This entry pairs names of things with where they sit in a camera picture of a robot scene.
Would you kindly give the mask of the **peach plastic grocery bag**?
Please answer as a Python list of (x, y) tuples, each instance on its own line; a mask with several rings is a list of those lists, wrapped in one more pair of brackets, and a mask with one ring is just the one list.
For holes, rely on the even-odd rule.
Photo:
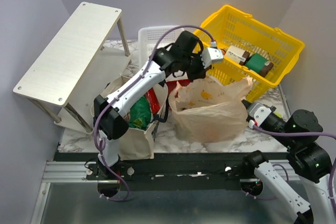
[(202, 144), (234, 139), (247, 127), (242, 100), (252, 86), (250, 77), (224, 86), (210, 75), (185, 87), (177, 83), (168, 97), (177, 138)]

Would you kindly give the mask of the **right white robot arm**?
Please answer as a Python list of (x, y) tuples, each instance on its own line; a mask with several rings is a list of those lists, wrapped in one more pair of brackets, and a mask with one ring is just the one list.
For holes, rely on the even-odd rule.
[(286, 159), (302, 182), (308, 201), (302, 199), (274, 170), (266, 155), (254, 151), (243, 158), (242, 173), (259, 178), (275, 194), (295, 223), (335, 223), (335, 162), (316, 143), (324, 132), (313, 112), (296, 110), (288, 121), (261, 103), (247, 108), (248, 126), (271, 135), (287, 148)]

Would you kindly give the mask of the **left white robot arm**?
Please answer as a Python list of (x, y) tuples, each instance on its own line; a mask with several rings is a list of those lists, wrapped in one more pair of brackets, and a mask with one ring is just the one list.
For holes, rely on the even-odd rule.
[(98, 173), (104, 179), (116, 175), (120, 139), (129, 129), (125, 117), (131, 107), (156, 84), (163, 83), (178, 71), (185, 73), (191, 81), (204, 79), (213, 62), (223, 58), (216, 42), (211, 44), (204, 48), (197, 36), (185, 30), (175, 42), (165, 47), (155, 46), (139, 72), (119, 89), (94, 99), (93, 138), (101, 162)]

